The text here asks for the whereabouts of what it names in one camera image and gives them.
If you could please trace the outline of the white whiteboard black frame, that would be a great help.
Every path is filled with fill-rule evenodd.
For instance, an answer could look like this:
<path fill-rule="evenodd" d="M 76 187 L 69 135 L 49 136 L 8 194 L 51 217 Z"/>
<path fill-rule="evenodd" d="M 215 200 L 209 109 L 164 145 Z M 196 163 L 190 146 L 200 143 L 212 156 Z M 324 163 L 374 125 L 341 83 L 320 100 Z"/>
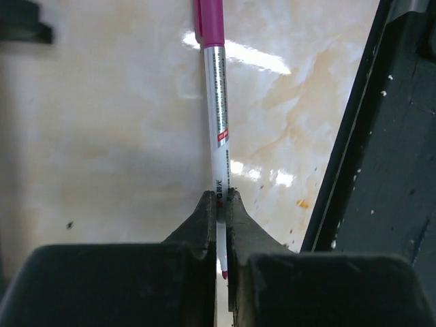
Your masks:
<path fill-rule="evenodd" d="M 41 5 L 25 0 L 1 0 L 1 41 L 53 44 L 53 28 L 44 24 Z"/>

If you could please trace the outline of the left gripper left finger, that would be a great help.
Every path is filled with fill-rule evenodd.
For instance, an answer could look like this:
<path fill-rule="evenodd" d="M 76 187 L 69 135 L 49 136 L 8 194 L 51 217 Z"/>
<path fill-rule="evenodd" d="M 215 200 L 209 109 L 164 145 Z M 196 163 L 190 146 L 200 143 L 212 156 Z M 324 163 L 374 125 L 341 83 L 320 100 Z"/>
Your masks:
<path fill-rule="evenodd" d="M 2 326 L 214 326 L 216 197 L 160 243 L 36 249 L 1 301 Z"/>

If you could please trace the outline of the pink capped whiteboard marker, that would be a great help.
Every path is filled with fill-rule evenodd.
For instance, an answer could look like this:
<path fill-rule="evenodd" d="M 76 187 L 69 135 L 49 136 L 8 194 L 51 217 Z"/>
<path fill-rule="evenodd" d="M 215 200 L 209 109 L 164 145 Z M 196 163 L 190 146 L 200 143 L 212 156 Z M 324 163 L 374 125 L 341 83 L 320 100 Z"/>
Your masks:
<path fill-rule="evenodd" d="M 204 54 L 213 191 L 217 203 L 217 259 L 228 278 L 226 204 L 230 191 L 228 92 L 222 1 L 195 1 L 196 37 Z"/>

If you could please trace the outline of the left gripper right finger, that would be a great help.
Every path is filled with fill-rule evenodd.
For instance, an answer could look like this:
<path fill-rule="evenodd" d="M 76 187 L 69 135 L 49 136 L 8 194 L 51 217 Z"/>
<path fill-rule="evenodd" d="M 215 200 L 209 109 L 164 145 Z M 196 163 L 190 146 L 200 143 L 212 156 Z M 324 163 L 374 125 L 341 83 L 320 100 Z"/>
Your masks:
<path fill-rule="evenodd" d="M 396 255 L 294 253 L 228 196 L 228 298 L 235 326 L 434 326 L 411 265 Z"/>

